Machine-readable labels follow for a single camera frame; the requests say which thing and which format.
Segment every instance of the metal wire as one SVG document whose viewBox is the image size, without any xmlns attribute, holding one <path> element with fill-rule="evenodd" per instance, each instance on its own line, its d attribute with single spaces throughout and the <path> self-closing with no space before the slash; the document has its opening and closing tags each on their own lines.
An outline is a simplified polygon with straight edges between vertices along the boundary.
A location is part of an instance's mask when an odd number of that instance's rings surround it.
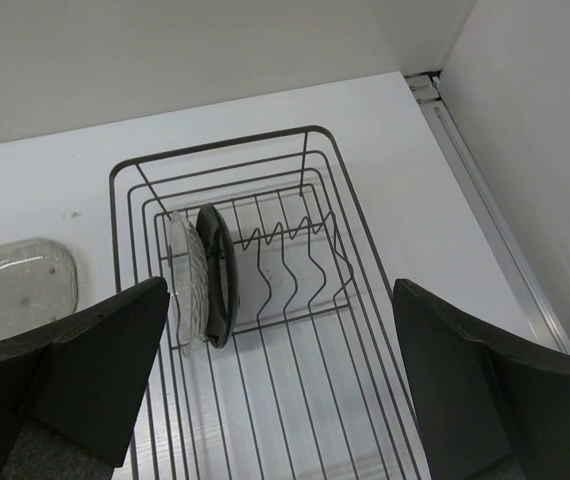
<svg viewBox="0 0 570 480">
<path fill-rule="evenodd" d="M 348 202 L 351 202 L 350 204 L 357 214 L 356 220 L 352 218 L 350 221 L 348 218 L 346 204 L 339 193 L 336 175 L 333 172 L 332 162 L 330 162 L 328 155 L 321 150 L 308 148 L 313 134 L 323 135 L 330 140 L 335 163 L 340 168 L 340 175 L 346 182 L 347 190 L 350 194 Z M 151 162 L 167 161 L 174 157 L 218 151 L 219 149 L 224 150 L 233 146 L 299 135 L 302 135 L 303 149 L 291 154 L 272 155 L 242 163 L 235 162 L 217 168 L 203 169 L 182 175 L 175 175 L 173 173 L 176 170 L 168 169 L 169 175 L 163 175 L 154 180 L 150 180 L 149 172 L 146 173 L 144 171 L 145 165 Z M 310 166 L 313 163 L 311 160 L 313 157 L 322 159 L 320 167 Z M 281 169 L 277 173 L 247 173 L 265 165 L 277 164 L 282 166 L 283 162 L 287 163 L 291 159 L 299 159 L 300 166 L 293 169 Z M 139 181 L 142 181 L 134 184 L 130 181 L 124 187 L 117 185 L 120 178 L 119 174 L 129 167 L 135 167 L 135 171 L 140 174 Z M 243 172 L 238 174 L 237 178 L 240 179 L 231 182 L 212 182 L 208 186 L 185 189 L 185 186 L 190 185 L 194 179 L 216 178 L 217 174 L 231 172 L 235 169 Z M 249 189 L 251 193 L 229 193 L 234 188 L 240 187 L 246 190 Z M 384 325 L 386 321 L 391 321 L 391 317 L 384 317 L 383 310 L 376 301 L 372 282 L 377 281 L 383 285 L 387 296 L 390 298 L 391 288 L 382 269 L 380 257 L 375 249 L 371 233 L 349 180 L 344 162 L 331 134 L 319 127 L 303 127 L 150 155 L 119 164 L 110 176 L 114 269 L 118 290 L 124 283 L 128 283 L 128 280 L 131 280 L 132 283 L 139 281 L 142 275 L 139 271 L 139 259 L 143 256 L 147 267 L 145 275 L 152 276 L 156 274 L 165 276 L 169 279 L 172 291 L 176 291 L 176 286 L 174 285 L 174 259 L 177 255 L 169 247 L 166 222 L 169 214 L 176 211 L 183 213 L 188 218 L 190 215 L 193 216 L 199 209 L 199 203 L 195 203 L 195 199 L 200 200 L 203 195 L 210 196 L 213 201 L 209 201 L 209 203 L 214 204 L 219 211 L 227 212 L 229 216 L 228 225 L 235 237 L 234 245 L 237 252 L 243 253 L 245 255 L 243 258 L 255 252 L 257 278 L 261 279 L 267 290 L 267 298 L 255 312 L 247 314 L 247 318 L 244 319 L 246 320 L 245 322 L 237 324 L 237 328 L 230 340 L 231 345 L 226 347 L 233 350 L 234 365 L 239 375 L 238 387 L 242 391 L 243 409 L 247 415 L 247 429 L 251 432 L 251 446 L 255 459 L 235 458 L 232 455 L 229 442 L 230 435 L 233 437 L 235 426 L 229 423 L 229 419 L 224 413 L 221 398 L 221 394 L 223 394 L 224 398 L 229 392 L 226 392 L 225 385 L 220 383 L 221 379 L 217 378 L 216 371 L 220 367 L 213 358 L 212 354 L 214 352 L 211 351 L 208 345 L 205 347 L 208 368 L 207 376 L 211 386 L 211 397 L 208 398 L 213 399 L 214 418 L 216 418 L 216 423 L 218 424 L 216 427 L 218 433 L 214 435 L 220 439 L 224 459 L 221 463 L 224 467 L 221 468 L 225 472 L 218 471 L 212 477 L 213 474 L 209 471 L 207 459 L 209 452 L 207 449 L 204 450 L 204 447 L 201 445 L 203 434 L 201 431 L 197 431 L 194 424 L 201 408 L 198 403 L 194 403 L 197 402 L 196 396 L 198 393 L 192 391 L 194 378 L 188 376 L 189 372 L 194 371 L 194 359 L 185 359 L 179 353 L 178 345 L 172 341 L 175 332 L 170 331 L 170 322 L 168 322 L 158 355 L 160 381 L 157 383 L 160 386 L 159 394 L 162 395 L 162 399 L 160 404 L 153 401 L 156 397 L 154 397 L 154 393 L 148 387 L 144 402 L 147 426 L 137 425 L 138 432 L 142 432 L 143 430 L 140 430 L 142 428 L 147 429 L 151 444 L 149 452 L 151 455 L 147 455 L 147 452 L 138 451 L 137 449 L 143 447 L 135 438 L 132 439 L 130 446 L 132 477 L 135 479 L 141 478 L 141 476 L 146 478 L 144 473 L 141 472 L 144 467 L 149 467 L 149 463 L 151 464 L 149 473 L 157 479 L 166 478 L 166 475 L 169 475 L 172 479 L 192 478 L 192 476 L 197 479 L 222 478 L 222 476 L 232 479 L 236 478 L 235 472 L 238 465 L 254 462 L 257 470 L 256 474 L 260 478 L 270 477 L 269 465 L 271 465 L 270 462 L 273 459 L 265 456 L 265 451 L 268 451 L 269 448 L 265 445 L 264 439 L 261 441 L 261 438 L 259 438 L 261 428 L 265 429 L 266 419 L 256 415 L 256 405 L 251 400 L 253 392 L 255 393 L 256 385 L 253 383 L 253 379 L 247 376 L 248 365 L 243 361 L 244 353 L 238 344 L 238 339 L 247 335 L 257 335 L 260 340 L 264 368 L 269 378 L 269 391 L 280 429 L 280 440 L 278 442 L 282 441 L 289 475 L 291 478 L 297 478 L 303 474 L 302 467 L 297 466 L 297 459 L 300 458 L 300 453 L 295 455 L 292 449 L 292 446 L 299 441 L 299 438 L 296 438 L 295 435 L 300 435 L 300 432 L 297 433 L 295 427 L 288 422 L 288 418 L 286 418 L 283 410 L 282 389 L 285 387 L 282 385 L 279 387 L 279 382 L 276 378 L 277 373 L 274 370 L 275 365 L 273 363 L 275 358 L 272 358 L 274 347 L 271 346 L 265 337 L 269 329 L 269 331 L 273 332 L 270 335 L 284 335 L 283 338 L 286 339 L 286 345 L 289 346 L 289 358 L 293 365 L 293 371 L 296 372 L 297 385 L 290 384 L 286 388 L 290 391 L 298 392 L 296 396 L 298 396 L 301 406 L 304 408 L 309 435 L 313 439 L 312 444 L 318 464 L 318 475 L 323 478 L 335 478 L 336 476 L 337 465 L 335 460 L 334 463 L 327 464 L 327 459 L 335 459 L 336 453 L 323 443 L 319 432 L 319 427 L 324 431 L 327 427 L 322 422 L 335 421 L 336 431 L 340 432 L 342 446 L 334 446 L 332 448 L 338 448 L 338 450 L 346 453 L 345 460 L 347 463 L 345 464 L 345 473 L 343 475 L 345 478 L 361 478 L 363 475 L 371 478 L 369 473 L 367 473 L 369 470 L 366 472 L 364 464 L 361 465 L 359 458 L 355 456 L 355 439 L 350 436 L 350 428 L 345 422 L 345 412 L 343 411 L 345 407 L 344 405 L 341 406 L 341 395 L 337 391 L 337 380 L 341 382 L 349 380 L 350 382 L 355 382 L 354 386 L 357 387 L 360 402 L 360 405 L 357 407 L 362 408 L 366 415 L 367 429 L 369 431 L 367 437 L 373 443 L 372 453 L 375 454 L 376 458 L 373 462 L 376 466 L 375 470 L 378 472 L 375 475 L 377 476 L 376 478 L 379 476 L 388 479 L 394 478 L 395 472 L 403 479 L 423 478 L 414 452 L 416 448 L 420 449 L 420 444 L 417 445 L 416 442 L 413 444 L 408 434 L 408 429 L 413 430 L 415 433 L 415 419 L 411 401 Z M 300 207 L 298 214 L 294 215 L 294 217 L 292 217 L 292 213 L 286 211 L 286 203 L 290 198 L 296 198 Z M 276 205 L 276 210 L 272 208 L 269 212 L 273 226 L 268 228 L 266 218 L 264 217 L 266 215 L 266 205 L 270 205 L 270 202 Z M 138 216 L 135 215 L 135 205 L 140 207 Z M 250 209 L 254 211 L 258 222 L 247 225 L 247 212 Z M 124 218 L 123 212 L 127 214 L 125 222 L 122 221 Z M 369 272 L 369 275 L 366 272 L 361 252 L 357 248 L 355 234 L 351 228 L 351 223 L 354 221 L 358 223 L 359 231 L 364 232 L 368 243 L 368 245 L 360 245 L 360 249 L 367 251 L 365 253 L 373 259 L 373 262 L 378 267 L 378 272 Z M 126 236 L 119 237 L 119 232 L 126 233 Z M 343 234 L 347 235 L 346 241 L 343 240 Z M 314 253 L 313 245 L 323 245 L 322 251 L 329 253 L 319 256 Z M 270 276 L 271 274 L 267 273 L 266 267 L 263 265 L 265 261 L 263 256 L 267 255 L 266 249 L 271 248 L 273 250 L 274 246 L 278 247 L 282 274 L 284 278 L 289 278 L 287 283 L 293 285 L 293 291 L 283 303 L 279 314 L 280 318 L 268 319 L 265 317 L 267 310 L 269 308 L 273 310 L 272 305 L 277 301 L 275 300 L 276 297 L 279 294 L 281 296 L 283 294 L 282 287 L 274 283 Z M 317 272 L 322 277 L 320 286 L 310 290 L 308 286 L 303 287 L 301 285 L 302 278 L 299 277 L 300 272 L 295 271 L 295 267 L 289 264 L 288 256 L 291 253 L 287 253 L 289 252 L 288 249 L 296 249 L 297 261 L 300 262 L 302 259 L 307 261 L 310 275 L 312 272 Z M 121 262 L 121 252 L 130 253 L 131 278 L 124 271 L 125 264 Z M 301 294 L 306 296 L 306 301 L 303 303 L 299 301 Z M 320 303 L 321 297 L 327 297 L 327 295 L 329 295 L 329 306 L 326 303 Z M 176 296 L 174 296 L 173 302 L 176 311 L 180 315 L 180 306 Z M 299 307 L 303 308 L 303 313 L 300 313 Z M 380 334 L 374 331 L 370 311 L 374 313 L 373 317 L 377 321 Z M 253 324 L 249 322 L 250 318 L 253 318 Z M 305 380 L 306 374 L 304 373 L 307 369 L 307 365 L 304 364 L 304 358 L 309 358 L 308 352 L 298 344 L 300 339 L 297 341 L 292 333 L 292 328 L 295 328 L 295 325 L 302 325 L 306 322 L 309 322 L 311 326 L 311 338 L 315 345 L 315 355 L 317 354 L 320 358 L 320 364 L 324 372 L 323 380 L 317 380 L 312 383 L 309 380 Z M 319 330 L 319 326 L 322 325 L 321 322 L 333 322 L 336 324 L 336 328 L 340 332 L 338 337 L 340 338 L 339 344 L 324 345 L 323 333 Z M 379 346 L 379 341 L 382 341 L 385 356 L 381 346 Z M 336 375 L 336 372 L 332 374 L 332 364 L 328 357 L 328 354 L 336 355 L 337 349 L 339 353 L 343 352 L 341 354 L 344 354 L 349 359 L 351 369 L 349 372 L 340 372 L 339 376 Z M 169 372 L 165 369 L 164 356 L 169 358 Z M 384 357 L 391 358 L 393 367 L 391 372 L 387 370 L 388 365 Z M 176 361 L 179 362 L 178 370 L 175 366 Z M 364 365 L 364 371 L 362 371 L 362 367 L 359 367 L 361 362 Z M 386 388 L 381 388 L 379 385 L 379 377 L 381 376 Z M 171 390 L 167 388 L 167 381 L 171 382 L 173 387 Z M 402 392 L 400 400 L 396 398 L 392 384 L 399 385 Z M 383 390 L 387 391 L 393 413 L 389 411 L 390 406 L 388 400 L 384 398 Z M 324 415 L 323 419 L 321 419 L 322 422 L 319 423 L 318 413 L 315 416 L 311 400 L 318 401 L 318 395 L 325 395 L 322 393 L 323 391 L 329 392 L 325 410 L 333 413 Z M 369 398 L 368 392 L 370 391 L 373 392 L 375 401 Z M 198 400 L 198 402 L 202 402 L 202 392 L 198 393 L 198 395 L 201 395 L 199 397 L 201 400 Z M 290 393 L 288 401 L 291 402 L 292 398 L 294 397 Z M 175 404 L 175 419 L 172 418 L 171 403 Z M 403 418 L 402 409 L 407 412 L 411 420 L 414 420 L 414 422 L 410 420 L 409 426 L 406 425 Z M 383 421 L 385 433 L 382 437 L 382 432 L 376 426 L 377 421 L 375 418 L 381 418 Z M 391 450 L 388 450 L 384 443 L 387 443 Z M 163 451 L 167 449 L 168 455 L 161 454 L 159 448 Z M 182 462 L 180 466 L 182 474 L 178 473 L 179 466 L 177 461 L 179 459 Z M 168 461 L 169 465 L 165 465 L 163 463 L 165 461 Z M 372 461 L 369 459 L 367 462 L 369 462 L 368 465 L 372 464 Z"/>
</svg>

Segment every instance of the wire frame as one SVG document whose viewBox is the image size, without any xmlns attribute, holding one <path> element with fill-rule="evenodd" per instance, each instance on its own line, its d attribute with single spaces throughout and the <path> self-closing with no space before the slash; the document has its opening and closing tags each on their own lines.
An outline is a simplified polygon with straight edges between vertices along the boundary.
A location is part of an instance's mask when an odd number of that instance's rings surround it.
<svg viewBox="0 0 570 480">
<path fill-rule="evenodd" d="M 182 355 L 169 315 L 115 478 L 429 478 L 391 287 L 330 132 L 127 160 L 110 200 L 117 290 L 162 275 L 174 291 L 169 216 L 194 222 L 212 203 L 232 233 L 241 299 L 220 350 Z"/>
</svg>

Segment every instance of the glass plate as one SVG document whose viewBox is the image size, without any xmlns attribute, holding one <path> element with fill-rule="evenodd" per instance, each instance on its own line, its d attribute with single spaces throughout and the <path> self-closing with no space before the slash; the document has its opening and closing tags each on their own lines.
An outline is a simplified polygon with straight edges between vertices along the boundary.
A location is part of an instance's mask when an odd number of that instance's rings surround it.
<svg viewBox="0 0 570 480">
<path fill-rule="evenodd" d="M 60 243 L 0 246 L 0 340 L 74 313 L 77 296 L 74 259 Z"/>
<path fill-rule="evenodd" d="M 178 345 L 188 355 L 194 344 L 205 340 L 209 315 L 207 259 L 194 225 L 184 215 L 173 213 L 169 223 L 172 316 L 178 325 Z"/>
</svg>

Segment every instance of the white wall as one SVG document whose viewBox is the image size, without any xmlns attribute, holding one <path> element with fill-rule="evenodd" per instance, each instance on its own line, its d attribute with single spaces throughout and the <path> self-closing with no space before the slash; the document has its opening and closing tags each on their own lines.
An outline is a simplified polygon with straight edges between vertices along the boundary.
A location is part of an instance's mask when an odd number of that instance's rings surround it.
<svg viewBox="0 0 570 480">
<path fill-rule="evenodd" d="M 442 65 L 472 0 L 0 0 L 0 142 Z"/>
<path fill-rule="evenodd" d="M 570 1 L 478 0 L 442 92 L 570 336 Z"/>
</svg>

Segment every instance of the white surface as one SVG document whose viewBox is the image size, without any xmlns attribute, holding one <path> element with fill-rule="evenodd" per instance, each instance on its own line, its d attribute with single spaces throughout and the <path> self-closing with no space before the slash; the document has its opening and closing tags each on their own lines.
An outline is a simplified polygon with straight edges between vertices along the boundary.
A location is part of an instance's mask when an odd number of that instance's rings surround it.
<svg viewBox="0 0 570 480">
<path fill-rule="evenodd" d="M 436 69 L 472 1 L 0 1 L 0 142 Z"/>
<path fill-rule="evenodd" d="M 531 330 L 403 77 L 310 87 L 0 145 L 0 244 L 48 237 L 78 263 L 80 307 L 114 293 L 108 175 L 163 150 L 319 124 L 335 135 L 388 276 Z"/>
<path fill-rule="evenodd" d="M 570 337 L 570 3 L 479 0 L 441 90 Z"/>
</svg>

